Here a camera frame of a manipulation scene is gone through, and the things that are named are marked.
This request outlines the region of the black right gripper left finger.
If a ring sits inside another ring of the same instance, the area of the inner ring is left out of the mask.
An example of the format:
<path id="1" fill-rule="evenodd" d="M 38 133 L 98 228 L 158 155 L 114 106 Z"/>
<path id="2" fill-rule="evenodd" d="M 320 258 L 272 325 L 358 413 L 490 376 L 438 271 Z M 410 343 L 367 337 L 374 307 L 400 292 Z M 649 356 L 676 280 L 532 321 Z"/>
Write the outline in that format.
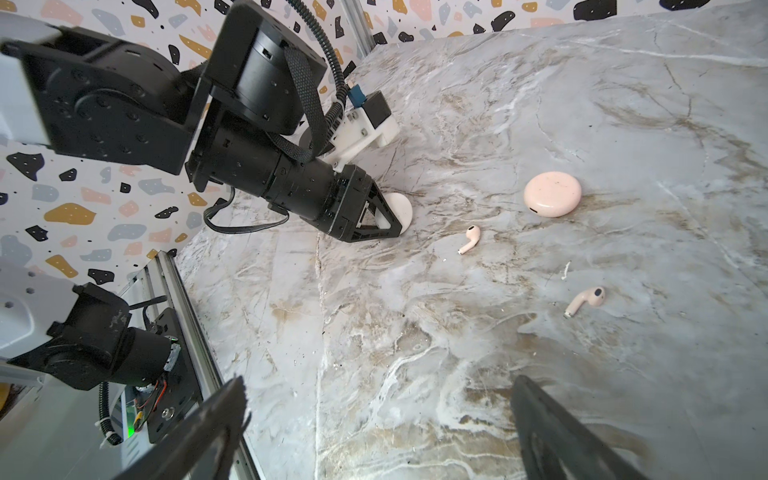
<path id="1" fill-rule="evenodd" d="M 244 380 L 224 384 L 119 480 L 227 479 L 250 421 Z"/>

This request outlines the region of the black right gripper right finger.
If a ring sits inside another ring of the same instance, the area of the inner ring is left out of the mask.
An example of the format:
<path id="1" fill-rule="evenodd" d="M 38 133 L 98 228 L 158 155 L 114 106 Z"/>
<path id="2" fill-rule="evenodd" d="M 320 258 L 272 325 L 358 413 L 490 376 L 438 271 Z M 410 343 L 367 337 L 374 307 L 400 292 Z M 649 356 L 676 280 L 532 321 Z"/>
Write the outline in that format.
<path id="1" fill-rule="evenodd" d="M 526 375 L 515 378 L 511 408 L 529 479 L 643 479 Z"/>

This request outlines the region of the pink round earbud case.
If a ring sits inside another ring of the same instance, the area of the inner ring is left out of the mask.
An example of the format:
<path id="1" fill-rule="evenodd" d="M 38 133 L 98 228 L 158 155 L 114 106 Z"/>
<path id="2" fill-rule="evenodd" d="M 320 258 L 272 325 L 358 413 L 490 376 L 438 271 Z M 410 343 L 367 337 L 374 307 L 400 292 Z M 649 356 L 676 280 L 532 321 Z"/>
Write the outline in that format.
<path id="1" fill-rule="evenodd" d="M 525 186 L 525 206 L 538 216 L 558 218 L 576 209 L 582 198 L 580 182 L 572 175 L 550 171 L 533 177 Z"/>

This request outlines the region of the white earbud charging case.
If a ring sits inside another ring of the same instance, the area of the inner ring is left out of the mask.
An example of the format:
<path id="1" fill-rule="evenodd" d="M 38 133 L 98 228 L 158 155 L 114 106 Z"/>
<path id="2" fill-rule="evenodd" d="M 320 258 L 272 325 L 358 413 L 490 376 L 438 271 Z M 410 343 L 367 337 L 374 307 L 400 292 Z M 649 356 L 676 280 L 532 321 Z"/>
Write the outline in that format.
<path id="1" fill-rule="evenodd" d="M 385 193 L 384 199 L 401 225 L 400 233 L 405 233 L 413 219 L 411 202 L 405 195 L 396 192 Z M 382 210 L 376 210 L 374 220 L 376 226 L 380 229 L 391 227 L 391 223 L 385 218 Z"/>

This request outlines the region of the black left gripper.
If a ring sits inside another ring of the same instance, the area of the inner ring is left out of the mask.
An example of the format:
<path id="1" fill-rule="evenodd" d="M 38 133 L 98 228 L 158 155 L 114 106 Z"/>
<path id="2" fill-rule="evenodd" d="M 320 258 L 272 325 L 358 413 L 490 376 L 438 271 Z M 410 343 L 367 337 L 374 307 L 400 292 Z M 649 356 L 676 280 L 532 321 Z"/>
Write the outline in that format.
<path id="1" fill-rule="evenodd" d="M 380 213 L 389 226 L 363 225 L 366 212 L 373 216 Z M 346 165 L 341 173 L 334 174 L 328 200 L 311 225 L 346 243 L 396 238 L 403 230 L 373 178 L 354 165 Z"/>

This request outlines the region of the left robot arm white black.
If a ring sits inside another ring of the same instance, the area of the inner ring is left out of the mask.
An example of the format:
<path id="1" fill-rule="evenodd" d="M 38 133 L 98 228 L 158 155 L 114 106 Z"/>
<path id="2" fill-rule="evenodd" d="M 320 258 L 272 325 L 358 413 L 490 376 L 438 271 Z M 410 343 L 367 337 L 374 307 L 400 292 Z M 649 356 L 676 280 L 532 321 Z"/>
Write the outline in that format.
<path id="1" fill-rule="evenodd" d="M 346 243 L 410 225 L 354 157 L 398 126 L 380 92 L 348 86 L 317 17 L 292 3 L 310 46 L 251 1 L 226 12 L 209 58 L 180 71 L 144 46 L 80 27 L 1 16 L 1 133 L 58 154 L 187 173 L 263 198 Z M 181 344 L 130 323 L 131 307 L 72 275 L 42 280 L 1 256 L 1 359 L 77 390 L 144 387 L 175 368 Z"/>

